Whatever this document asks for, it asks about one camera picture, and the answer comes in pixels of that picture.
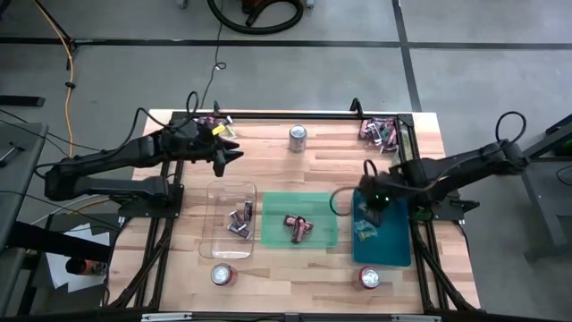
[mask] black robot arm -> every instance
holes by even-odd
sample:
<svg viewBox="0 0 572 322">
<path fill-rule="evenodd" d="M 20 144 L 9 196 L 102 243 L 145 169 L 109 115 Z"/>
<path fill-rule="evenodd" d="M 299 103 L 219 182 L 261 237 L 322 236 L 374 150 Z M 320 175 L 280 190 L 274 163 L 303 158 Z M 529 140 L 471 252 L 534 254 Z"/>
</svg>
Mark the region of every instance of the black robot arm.
<svg viewBox="0 0 572 322">
<path fill-rule="evenodd" d="M 376 176 L 364 175 L 359 190 L 368 208 L 383 211 L 393 200 L 411 199 L 426 208 L 451 192 L 490 175 L 521 174 L 529 160 L 516 143 L 500 140 L 442 159 L 409 160 Z"/>
<path fill-rule="evenodd" d="M 74 199 L 82 194 L 164 197 L 168 195 L 168 182 L 162 177 L 125 181 L 88 176 L 125 166 L 145 168 L 163 161 L 188 160 L 194 163 L 205 160 L 213 162 L 214 174 L 220 177 L 226 164 L 243 155 L 240 151 L 233 151 L 238 147 L 239 144 L 214 135 L 207 124 L 181 120 L 117 149 L 63 159 L 46 173 L 45 195 L 57 201 Z"/>
</svg>

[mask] orange cable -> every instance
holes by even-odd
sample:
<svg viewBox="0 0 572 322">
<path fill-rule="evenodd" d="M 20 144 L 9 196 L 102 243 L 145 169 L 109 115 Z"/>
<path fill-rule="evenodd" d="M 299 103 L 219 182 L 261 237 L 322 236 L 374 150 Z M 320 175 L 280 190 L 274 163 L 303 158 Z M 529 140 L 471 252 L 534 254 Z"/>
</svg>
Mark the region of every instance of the orange cable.
<svg viewBox="0 0 572 322">
<path fill-rule="evenodd" d="M 54 23 L 52 22 L 52 20 L 50 19 L 50 17 L 47 15 L 47 13 L 42 9 L 42 7 L 40 7 L 38 5 L 38 3 L 35 3 L 36 7 L 38 8 L 38 10 L 40 10 L 40 12 L 44 15 L 44 17 L 46 18 L 47 22 L 49 22 L 49 24 L 52 26 L 52 29 L 55 31 L 55 33 L 57 34 L 57 37 L 60 39 L 60 41 L 62 41 L 62 45 L 65 48 L 65 52 L 68 55 L 68 61 L 70 62 L 70 83 L 73 83 L 73 59 L 72 59 L 72 52 L 70 52 L 70 49 L 68 48 L 68 46 L 65 44 L 65 40 L 63 40 L 63 36 L 60 33 L 60 30 L 58 30 L 58 28 L 54 25 Z M 69 111 L 70 111 L 70 98 L 72 97 L 72 88 L 68 87 L 68 93 L 66 95 L 65 98 L 65 121 L 67 122 L 68 125 L 68 134 L 70 135 L 70 157 L 72 157 L 72 153 L 73 153 L 73 133 L 72 133 L 72 125 L 70 123 L 70 115 L 69 115 Z"/>
<path fill-rule="evenodd" d="M 107 202 L 107 201 L 109 201 L 109 198 L 108 198 L 108 199 L 103 199 L 103 200 L 97 200 L 97 201 L 89 202 L 88 204 L 85 204 L 85 205 L 83 205 L 83 206 L 81 206 L 81 207 L 79 207 L 79 208 L 77 208 L 77 209 L 74 209 L 74 210 L 70 213 L 70 215 L 73 214 L 73 213 L 79 213 L 80 210 L 83 210 L 83 209 L 85 209 L 85 208 L 90 208 L 90 207 L 95 206 L 95 205 L 100 205 L 100 204 L 105 203 L 105 202 Z"/>
</svg>

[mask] gray floor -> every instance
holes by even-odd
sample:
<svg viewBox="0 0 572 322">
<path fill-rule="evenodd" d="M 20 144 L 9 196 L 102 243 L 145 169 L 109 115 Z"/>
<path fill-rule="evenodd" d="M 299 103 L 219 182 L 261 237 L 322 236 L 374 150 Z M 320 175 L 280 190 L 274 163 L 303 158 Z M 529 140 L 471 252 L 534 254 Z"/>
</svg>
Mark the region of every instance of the gray floor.
<svg viewBox="0 0 572 322">
<path fill-rule="evenodd" d="M 59 0 L 46 7 L 74 37 L 214 39 L 218 23 L 203 1 L 182 11 L 174 1 Z M 566 0 L 401 0 L 411 41 L 571 42 L 572 4 Z M 227 1 L 226 12 L 238 11 Z M 261 17 L 272 22 L 291 13 L 277 4 Z M 244 19 L 240 14 L 237 20 Z M 0 36 L 52 37 L 29 1 L 15 1 L 0 21 Z M 252 38 L 224 29 L 224 39 Z M 316 0 L 296 28 L 265 39 L 398 40 L 391 0 Z M 182 108 L 190 90 L 202 93 L 213 47 L 82 47 L 76 55 L 77 89 L 71 101 L 76 141 L 113 147 L 127 134 L 135 109 Z M 449 154 L 494 140 L 500 114 L 518 110 L 528 118 L 522 146 L 572 111 L 570 51 L 413 50 L 421 105 L 438 114 Z M 206 105 L 247 109 L 346 110 L 359 97 L 367 110 L 410 111 L 398 49 L 223 47 Z M 67 71 L 59 46 L 0 45 L 0 91 L 39 95 L 44 107 L 7 108 L 29 121 L 45 122 L 67 136 L 63 100 Z M 518 131 L 507 120 L 503 135 Z M 138 132 L 141 132 L 142 121 Z M 41 161 L 62 157 L 46 146 Z M 129 170 L 115 177 L 130 177 Z M 546 242 L 546 232 L 519 178 L 489 178 L 461 191 L 481 202 L 467 216 L 467 234 L 484 309 L 527 317 L 572 319 L 572 260 L 529 265 L 524 251 Z M 35 179 L 29 193 L 40 196 Z M 26 201 L 22 221 L 50 207 Z M 54 311 L 54 298 L 38 312 Z M 93 307 L 74 295 L 67 309 Z"/>
</svg>

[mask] soda can lid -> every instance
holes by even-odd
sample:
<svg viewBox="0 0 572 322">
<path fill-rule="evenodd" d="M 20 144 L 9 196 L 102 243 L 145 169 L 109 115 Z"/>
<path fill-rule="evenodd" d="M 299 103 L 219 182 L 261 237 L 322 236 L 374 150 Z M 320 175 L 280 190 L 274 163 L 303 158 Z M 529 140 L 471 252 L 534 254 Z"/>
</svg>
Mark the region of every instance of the soda can lid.
<svg viewBox="0 0 572 322">
<path fill-rule="evenodd" d="M 362 268 L 359 278 L 366 288 L 375 288 L 380 284 L 379 275 L 371 267 Z"/>
<path fill-rule="evenodd" d="M 219 264 L 213 267 L 211 272 L 211 279 L 217 285 L 223 285 L 231 280 L 231 269 L 226 264 Z"/>
<path fill-rule="evenodd" d="M 290 130 L 290 134 L 294 138 L 304 138 L 306 136 L 306 129 L 302 125 L 294 125 Z"/>
</svg>

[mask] wooden table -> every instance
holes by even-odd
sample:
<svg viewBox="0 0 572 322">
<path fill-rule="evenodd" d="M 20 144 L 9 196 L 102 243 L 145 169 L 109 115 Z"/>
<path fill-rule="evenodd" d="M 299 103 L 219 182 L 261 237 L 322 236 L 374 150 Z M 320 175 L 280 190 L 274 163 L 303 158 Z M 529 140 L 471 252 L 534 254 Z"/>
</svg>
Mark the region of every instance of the wooden table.
<svg viewBox="0 0 572 322">
<path fill-rule="evenodd" d="M 153 110 L 152 115 L 168 122 L 172 110 Z M 422 157 L 439 158 L 445 153 L 436 114 L 413 114 Z M 288 130 L 301 123 L 308 131 L 307 150 L 287 150 Z M 161 310 L 329 312 L 329 313 L 421 313 L 415 260 L 410 267 L 378 267 L 382 284 L 373 291 L 356 291 L 350 285 L 352 272 L 360 267 L 351 261 L 351 223 L 338 217 L 339 246 L 335 249 L 267 249 L 260 244 L 262 194 L 264 191 L 333 191 L 356 185 L 364 158 L 372 158 L 382 171 L 391 165 L 379 151 L 357 141 L 360 121 L 238 120 L 233 125 L 244 157 L 227 165 L 225 181 L 250 181 L 257 186 L 257 229 L 253 254 L 247 259 L 225 260 L 239 270 L 233 287 L 215 286 L 210 280 L 213 265 L 220 259 L 198 254 L 204 215 L 206 186 L 217 179 L 211 164 L 185 164 L 183 210 L 175 222 L 165 272 Z M 147 120 L 144 134 L 159 126 Z M 135 180 L 159 175 L 160 166 L 136 169 Z M 349 204 L 349 194 L 340 196 Z M 141 265 L 149 220 L 136 218 L 125 228 L 111 265 L 111 300 L 127 286 Z M 452 223 L 435 222 L 442 268 L 469 303 L 478 298 L 467 246 Z M 427 265 L 433 303 L 437 296 L 433 274 Z M 155 273 L 150 274 L 147 297 Z"/>
</svg>

